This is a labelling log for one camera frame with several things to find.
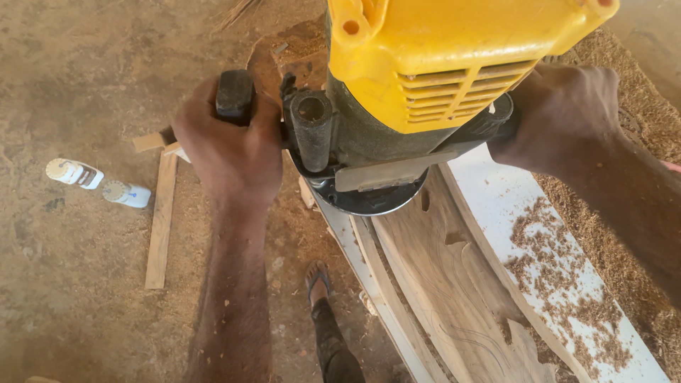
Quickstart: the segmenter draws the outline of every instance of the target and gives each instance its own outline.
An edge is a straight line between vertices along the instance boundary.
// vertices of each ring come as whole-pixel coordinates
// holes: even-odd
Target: white board
[[[596,360],[593,360],[591,366],[585,363],[582,365],[590,372],[594,382],[669,382],[669,378],[616,302],[614,307],[621,313],[621,319],[616,323],[617,332],[608,323],[600,322],[603,326],[597,328],[593,324],[599,322],[598,320],[587,320],[587,323],[583,320],[589,315],[584,310],[600,307],[598,302],[603,296],[605,284],[572,234],[560,229],[564,225],[562,219],[530,172],[495,163],[486,145],[449,161],[447,165],[499,261],[507,264],[525,254],[532,258],[522,268],[525,276],[520,274],[518,278],[518,273],[512,273],[509,269],[506,271],[517,286],[520,286],[519,279],[522,279],[522,283],[526,285],[522,292],[523,297],[553,334],[563,341],[569,352],[575,354],[576,345],[586,346],[589,355]],[[511,240],[518,218],[531,216],[528,211],[534,211],[541,219],[530,219],[532,223],[524,230],[517,229],[516,234],[521,232],[522,238],[533,242],[532,238],[539,233],[540,236],[536,238],[540,239],[534,244],[549,245],[538,248],[535,246],[533,249],[523,245],[521,241]],[[564,238],[562,243],[558,241],[559,237]],[[541,283],[538,282],[541,280],[545,285],[547,271],[571,277],[570,281],[552,285],[548,293],[546,289],[540,288]],[[580,303],[580,298],[586,298],[595,304],[587,306]],[[562,313],[556,313],[556,307],[562,307]],[[565,314],[575,310],[579,310],[580,314]],[[613,348],[603,344],[604,339],[609,337],[614,343],[608,346],[615,344],[614,349],[620,348],[631,357],[615,358],[609,351]],[[584,360],[583,354],[575,357],[580,362]],[[613,366],[624,359],[625,365]]]

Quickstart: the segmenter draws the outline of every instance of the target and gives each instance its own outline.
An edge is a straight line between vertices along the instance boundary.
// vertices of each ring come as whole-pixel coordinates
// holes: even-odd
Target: sawdust
[[[625,134],[658,159],[681,164],[681,118],[631,53],[607,29],[591,33],[575,47],[585,65],[610,67],[620,75],[620,124]],[[575,56],[561,57],[575,63]],[[535,178],[577,239],[627,318],[672,382],[681,382],[681,317],[653,284],[631,252],[567,186],[552,177]],[[609,339],[600,339],[610,347]],[[624,355],[614,355],[615,361]]]
[[[542,310],[562,327],[559,332],[563,345],[573,343],[574,356],[592,378],[601,373],[595,362],[607,363],[619,371],[632,358],[629,349],[618,339],[622,313],[605,286],[601,286],[599,297],[581,296],[576,304],[569,299],[566,292],[578,289],[577,280],[586,256],[573,249],[565,237],[567,229],[553,216],[549,206],[546,198],[538,197],[531,208],[525,208],[526,214],[516,219],[510,239],[526,253],[506,262],[505,267],[516,276],[521,292],[529,292],[529,286],[537,292],[537,297],[544,302]],[[540,229],[531,234],[536,227]],[[529,273],[530,265],[538,269],[538,276]],[[584,338],[573,331],[571,320],[596,330],[592,336],[596,343],[595,355],[585,346]]]

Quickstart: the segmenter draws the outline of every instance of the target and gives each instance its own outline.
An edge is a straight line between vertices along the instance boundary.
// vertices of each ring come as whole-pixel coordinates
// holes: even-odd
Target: hairy arm
[[[497,162],[566,183],[681,309],[681,182],[622,133],[617,83],[611,70],[538,65],[512,93],[516,137],[488,147]]]
[[[173,123],[213,207],[212,245],[188,382],[267,382],[271,339],[264,263],[267,209],[281,186],[279,107],[257,96],[249,127],[216,119],[217,78]]]

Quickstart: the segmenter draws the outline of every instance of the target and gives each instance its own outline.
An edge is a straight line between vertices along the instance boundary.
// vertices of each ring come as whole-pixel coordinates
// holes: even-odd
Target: foot
[[[312,282],[312,278],[315,277],[318,271],[321,271],[324,276],[326,276],[326,279],[329,278],[329,272],[326,269],[326,265],[324,262],[321,260],[316,260],[310,263],[310,266],[307,268],[307,273],[305,274],[305,285],[307,286],[308,289],[310,289],[310,282]],[[329,297],[329,292],[326,290],[326,285],[324,284],[324,280],[322,280],[320,277],[315,280],[315,285],[312,287],[312,290],[310,290],[310,303],[312,306],[315,306],[315,303],[322,298],[328,298]]]

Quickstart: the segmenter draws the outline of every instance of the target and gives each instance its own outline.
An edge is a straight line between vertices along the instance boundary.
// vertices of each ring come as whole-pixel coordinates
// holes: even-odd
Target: wood offcut
[[[168,241],[170,240],[170,220],[175,194],[177,155],[161,154],[159,178],[156,184],[156,203],[151,223],[149,256],[146,263],[144,288],[159,289],[165,285],[165,265],[168,262]]]

